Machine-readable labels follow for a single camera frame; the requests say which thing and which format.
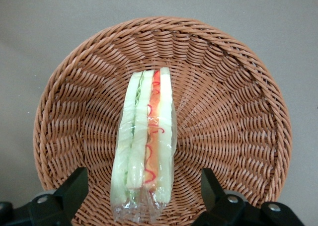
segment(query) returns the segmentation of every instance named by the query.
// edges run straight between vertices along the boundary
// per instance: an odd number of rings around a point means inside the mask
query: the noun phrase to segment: plastic wrap
[[[171,199],[177,124],[168,68],[134,73],[111,178],[114,219],[154,222]]]

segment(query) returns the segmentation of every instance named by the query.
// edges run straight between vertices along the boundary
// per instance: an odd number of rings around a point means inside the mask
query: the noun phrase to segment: black clamp
[[[87,194],[87,169],[77,168],[53,194],[35,197],[17,209],[0,202],[0,226],[72,226]]]
[[[211,169],[202,170],[201,194],[207,211],[192,226],[304,226],[284,204],[265,202],[259,209],[226,194]]]

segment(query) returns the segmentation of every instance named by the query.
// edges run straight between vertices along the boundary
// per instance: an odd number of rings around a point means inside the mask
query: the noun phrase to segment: gray surface
[[[293,157],[280,202],[318,222],[318,0],[0,0],[0,201],[41,191],[34,166],[35,111],[48,78],[82,41],[136,17],[191,17],[247,44],[280,86]]]

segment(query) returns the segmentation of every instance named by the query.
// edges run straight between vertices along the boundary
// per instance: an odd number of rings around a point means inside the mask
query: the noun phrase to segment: wicker basket
[[[109,204],[119,115],[131,74],[160,67],[172,75],[178,143],[172,201],[156,225],[190,225],[205,210],[203,167],[254,206],[278,198],[291,127],[262,61],[197,20],[141,18],[102,30],[72,51],[50,77],[37,109],[34,156],[44,189],[59,187],[79,166],[88,168],[89,194],[74,225],[121,225]]]

